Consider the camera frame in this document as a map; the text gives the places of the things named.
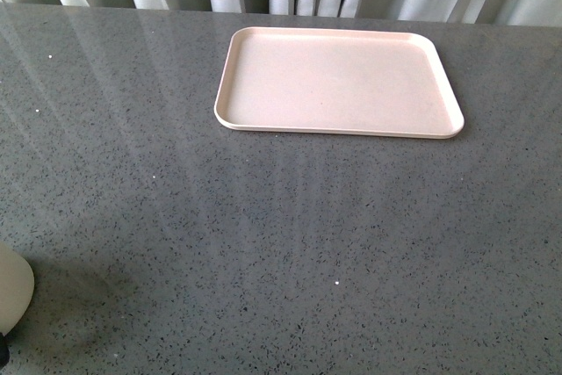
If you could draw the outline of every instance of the pink tray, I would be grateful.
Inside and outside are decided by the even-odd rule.
[[[244,28],[214,111],[248,131],[449,138],[465,123],[433,43],[404,32]]]

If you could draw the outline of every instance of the speckled countertop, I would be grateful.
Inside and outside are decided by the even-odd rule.
[[[444,140],[245,133],[249,25],[417,32]],[[562,29],[0,4],[3,374],[562,372]]]

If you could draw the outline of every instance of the gray countertop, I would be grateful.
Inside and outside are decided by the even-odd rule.
[[[417,32],[450,140],[231,131],[250,25]],[[0,4],[5,374],[561,373],[562,29]]]

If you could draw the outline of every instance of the plastic tray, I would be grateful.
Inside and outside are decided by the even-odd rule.
[[[449,138],[465,123],[433,43],[404,32],[244,28],[214,111],[249,131]]]

